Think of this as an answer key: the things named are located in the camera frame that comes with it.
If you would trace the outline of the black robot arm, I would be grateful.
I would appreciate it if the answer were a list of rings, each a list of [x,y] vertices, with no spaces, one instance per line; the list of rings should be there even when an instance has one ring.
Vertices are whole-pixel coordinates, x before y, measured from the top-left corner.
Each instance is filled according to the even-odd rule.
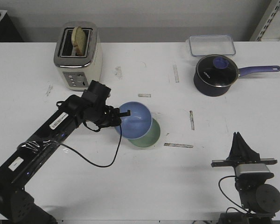
[[[239,193],[240,204],[234,203],[220,214],[220,224],[271,224],[272,218],[280,210],[280,192],[266,180],[274,177],[268,169],[278,161],[274,158],[261,158],[245,142],[239,132],[233,134],[229,156],[225,160],[213,160],[211,166],[232,167],[235,188]]]
[[[55,224],[57,220],[37,206],[25,185],[65,139],[81,124],[101,128],[121,126],[131,111],[106,105],[110,88],[91,81],[82,96],[57,102],[57,111],[0,166],[0,214],[13,224]]]

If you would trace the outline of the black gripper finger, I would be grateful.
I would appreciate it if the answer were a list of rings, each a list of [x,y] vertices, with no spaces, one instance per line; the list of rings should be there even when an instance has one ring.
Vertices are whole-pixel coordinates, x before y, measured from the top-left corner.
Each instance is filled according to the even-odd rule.
[[[238,150],[243,161],[259,161],[259,153],[253,151],[243,139],[242,135],[237,132]]]
[[[130,115],[131,115],[131,111],[130,110],[127,110],[126,112],[120,112],[119,113],[120,117],[127,117],[127,116],[130,116]]]
[[[227,160],[235,160],[238,157],[238,140],[237,140],[237,133],[233,133],[232,145],[231,150],[229,152]]]

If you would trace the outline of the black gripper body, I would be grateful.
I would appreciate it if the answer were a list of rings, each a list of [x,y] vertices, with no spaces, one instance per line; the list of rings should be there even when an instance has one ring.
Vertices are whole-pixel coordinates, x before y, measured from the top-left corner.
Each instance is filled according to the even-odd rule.
[[[101,116],[93,123],[99,128],[119,126],[121,124],[119,108],[114,108],[113,106],[109,105],[104,106]]]
[[[240,165],[240,164],[250,164],[250,163],[263,163],[266,164],[266,166],[268,165],[275,165],[278,163],[278,160],[275,158],[263,158],[260,159],[259,161],[243,161],[242,159],[235,159],[235,160],[212,160],[211,162],[211,166],[213,168],[218,168],[218,167],[232,167],[234,169],[235,172],[235,168],[236,166]]]

